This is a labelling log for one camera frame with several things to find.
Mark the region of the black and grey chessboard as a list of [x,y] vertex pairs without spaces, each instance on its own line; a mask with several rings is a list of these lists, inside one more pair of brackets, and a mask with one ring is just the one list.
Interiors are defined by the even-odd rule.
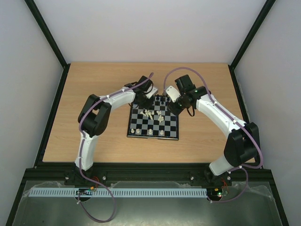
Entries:
[[[127,137],[178,140],[179,118],[168,110],[169,102],[171,102],[169,97],[157,95],[154,97],[154,103],[150,109],[143,109],[137,103],[132,103],[129,112]],[[145,114],[147,110],[153,113],[153,120]],[[164,117],[164,121],[161,123],[158,121],[160,115]],[[148,134],[149,129],[152,129],[152,135]]]

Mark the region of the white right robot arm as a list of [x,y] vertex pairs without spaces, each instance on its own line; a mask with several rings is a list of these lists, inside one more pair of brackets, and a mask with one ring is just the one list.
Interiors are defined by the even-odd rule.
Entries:
[[207,116],[227,138],[221,157],[209,164],[205,173],[208,183],[214,185],[222,174],[242,166],[255,158],[259,151],[259,129],[255,123],[246,123],[222,106],[207,86],[196,87],[188,75],[175,80],[177,88],[164,87],[164,93],[171,99],[168,109],[179,115],[190,107]]

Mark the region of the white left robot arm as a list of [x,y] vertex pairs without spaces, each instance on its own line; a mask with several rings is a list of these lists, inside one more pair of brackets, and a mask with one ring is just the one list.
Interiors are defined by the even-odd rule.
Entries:
[[158,93],[152,75],[142,76],[139,81],[128,83],[106,96],[91,94],[87,98],[78,117],[80,145],[75,165],[80,170],[87,171],[93,166],[98,137],[106,130],[112,111],[132,103],[146,109],[152,105]]

